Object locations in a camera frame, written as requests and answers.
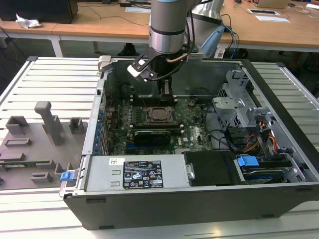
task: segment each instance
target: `motherboard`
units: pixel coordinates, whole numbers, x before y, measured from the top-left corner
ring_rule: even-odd
[[[96,155],[181,154],[212,149],[204,127],[207,104],[196,104],[189,97],[181,97],[169,107],[106,101],[110,103],[100,110]]]

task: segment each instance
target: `power supply label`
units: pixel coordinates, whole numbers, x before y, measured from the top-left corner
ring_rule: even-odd
[[[162,188],[163,175],[160,161],[124,162],[123,188]]]

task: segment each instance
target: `blue cable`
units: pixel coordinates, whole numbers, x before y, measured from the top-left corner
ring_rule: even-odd
[[[232,29],[230,29],[228,26],[224,25],[223,26],[230,32],[230,34],[232,34],[235,38],[235,48],[234,48],[234,52],[233,54],[231,55],[230,59],[233,59],[234,55],[235,55],[235,52],[238,48],[238,44],[237,44],[237,38],[236,38],[236,34],[232,31]]]

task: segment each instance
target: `desk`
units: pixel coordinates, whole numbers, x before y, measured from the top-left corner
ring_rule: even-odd
[[[42,27],[25,29],[14,21],[2,21],[2,28],[14,38],[31,38],[50,40],[56,57],[63,57],[61,40],[93,41],[93,42],[131,42],[148,43],[149,13],[125,12],[125,7],[119,5],[95,6],[89,3],[78,3],[78,15],[72,24],[41,22]]]
[[[295,4],[303,7],[307,5],[305,2],[295,2]],[[227,13],[231,16],[232,27],[240,37],[239,48],[319,52],[319,18],[311,18],[308,15],[289,10],[301,10],[295,7],[265,8],[278,12],[282,17],[289,17],[288,20],[291,23],[260,21],[255,17],[255,14],[248,14],[238,6],[245,10],[261,8],[244,0],[242,4],[236,4],[233,0],[225,1],[221,14]],[[319,10],[311,9],[311,15],[319,17]],[[227,16],[223,16],[223,20],[226,25],[229,25]],[[227,48],[230,42],[230,34],[225,33],[219,47]]]
[[[11,37],[48,39],[57,57],[62,57],[60,40],[102,41],[148,43],[149,27],[132,24],[119,17],[100,19],[92,11],[94,9],[101,17],[121,16],[138,24],[148,24],[148,13],[125,12],[124,7],[92,6],[89,3],[78,3],[79,12],[72,24],[42,23],[39,28],[24,29],[15,22],[3,21],[2,27]],[[303,2],[297,5],[306,6]],[[227,13],[232,18],[234,31],[239,34],[240,48],[319,52],[319,19],[311,18],[290,10],[286,12],[291,23],[259,21],[254,14],[248,14],[241,8],[234,8],[233,0],[225,0],[222,14]],[[244,9],[256,8],[249,2],[240,4]],[[287,9],[272,9],[278,12]],[[319,17],[318,10],[311,10],[312,16]],[[219,48],[225,49],[231,42],[229,33],[221,38]]]

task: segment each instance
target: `white paper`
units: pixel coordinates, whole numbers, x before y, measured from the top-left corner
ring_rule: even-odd
[[[256,16],[260,21],[276,21],[276,22],[290,22],[283,17],[276,16]]]
[[[314,4],[307,4],[306,7],[314,8],[319,10],[319,5],[314,5]]]
[[[151,9],[146,9],[146,8],[142,8],[142,7],[134,7],[134,6],[127,6],[125,11],[126,12],[151,13]]]
[[[35,19],[28,20],[28,19],[25,19],[23,17],[18,16],[18,14],[16,14],[15,22],[17,22],[19,24],[19,26],[24,27],[26,29],[28,29],[29,27],[42,26],[38,20],[35,20]]]

